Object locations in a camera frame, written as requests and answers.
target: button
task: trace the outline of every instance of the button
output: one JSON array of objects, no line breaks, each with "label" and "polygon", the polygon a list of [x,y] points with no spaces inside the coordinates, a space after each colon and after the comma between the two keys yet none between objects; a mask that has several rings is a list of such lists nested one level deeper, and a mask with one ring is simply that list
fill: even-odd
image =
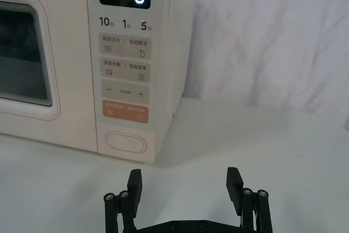
[{"label": "button", "polygon": [[149,103],[149,87],[136,84],[103,80],[102,95],[105,98],[141,104]]},{"label": "button", "polygon": [[99,35],[99,49],[100,52],[107,55],[150,59],[152,57],[152,40],[150,38],[101,33]]},{"label": "button", "polygon": [[147,107],[108,100],[103,100],[103,115],[143,124],[149,121],[149,109]]},{"label": "button", "polygon": [[139,136],[120,132],[109,132],[105,135],[105,142],[116,150],[142,154],[147,149],[147,144]]},{"label": "button", "polygon": [[113,79],[125,79],[148,83],[151,78],[151,65],[124,59],[102,58],[101,75]]}]

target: digit 10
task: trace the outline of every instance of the digit 10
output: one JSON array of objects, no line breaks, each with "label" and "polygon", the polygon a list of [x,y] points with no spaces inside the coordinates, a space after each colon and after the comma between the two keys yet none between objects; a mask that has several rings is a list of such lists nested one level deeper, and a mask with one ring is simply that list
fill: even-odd
[{"label": "digit 10", "polygon": [[110,25],[110,20],[109,20],[109,18],[108,17],[100,17],[99,18],[99,20],[100,20],[100,23],[102,24],[102,26],[106,26],[106,27],[108,27],[109,25]]}]

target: orange button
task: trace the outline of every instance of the orange button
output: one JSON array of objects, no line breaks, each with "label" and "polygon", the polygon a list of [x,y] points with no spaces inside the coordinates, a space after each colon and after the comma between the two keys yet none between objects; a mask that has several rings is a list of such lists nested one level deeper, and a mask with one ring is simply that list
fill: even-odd
[{"label": "orange button", "polygon": [[103,115],[144,124],[149,121],[149,109],[147,107],[108,100],[103,100]]}]

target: white cloth backdrop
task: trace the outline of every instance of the white cloth backdrop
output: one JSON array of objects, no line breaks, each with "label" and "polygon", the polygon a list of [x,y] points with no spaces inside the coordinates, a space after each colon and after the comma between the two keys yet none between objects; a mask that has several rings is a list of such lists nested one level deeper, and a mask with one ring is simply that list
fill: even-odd
[{"label": "white cloth backdrop", "polygon": [[349,0],[196,0],[184,96],[322,114],[349,130]]}]

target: control panel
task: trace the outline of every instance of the control panel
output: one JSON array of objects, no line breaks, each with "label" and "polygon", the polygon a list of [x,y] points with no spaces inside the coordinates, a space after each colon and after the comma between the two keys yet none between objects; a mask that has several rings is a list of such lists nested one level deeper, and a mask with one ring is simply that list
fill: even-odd
[{"label": "control panel", "polygon": [[154,132],[163,0],[88,0],[97,125]]}]

